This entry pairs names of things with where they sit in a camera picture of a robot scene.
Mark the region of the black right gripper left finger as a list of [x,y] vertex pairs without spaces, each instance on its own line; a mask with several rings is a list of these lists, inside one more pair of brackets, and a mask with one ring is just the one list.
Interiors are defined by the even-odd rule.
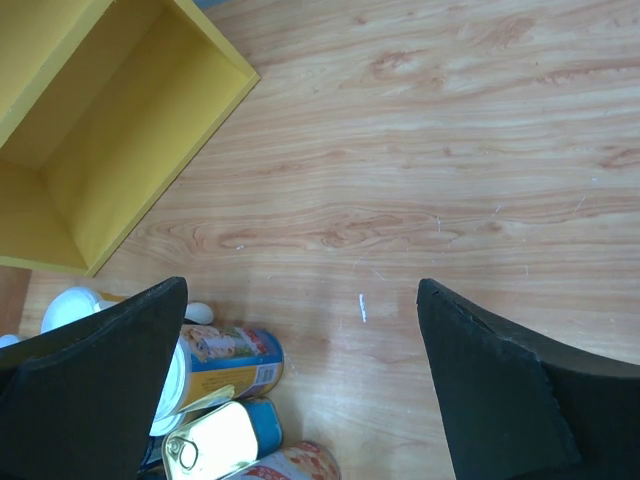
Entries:
[[187,300],[171,277],[2,349],[2,478],[135,478]]

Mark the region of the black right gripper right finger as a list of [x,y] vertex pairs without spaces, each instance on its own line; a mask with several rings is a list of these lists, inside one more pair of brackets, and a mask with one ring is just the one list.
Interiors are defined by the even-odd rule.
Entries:
[[496,315],[432,279],[417,314],[459,479],[635,479],[639,368]]

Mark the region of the tall yellow blue can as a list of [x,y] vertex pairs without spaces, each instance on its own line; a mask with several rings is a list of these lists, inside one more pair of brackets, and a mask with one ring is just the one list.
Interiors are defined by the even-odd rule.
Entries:
[[167,435],[192,412],[269,392],[283,367],[282,347],[264,329],[183,325],[150,435]]

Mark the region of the yellow wooden shelf cabinet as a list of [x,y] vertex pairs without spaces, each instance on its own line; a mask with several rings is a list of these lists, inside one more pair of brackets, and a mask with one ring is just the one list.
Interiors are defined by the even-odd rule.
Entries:
[[258,82],[192,1],[1,5],[1,262],[92,276]]

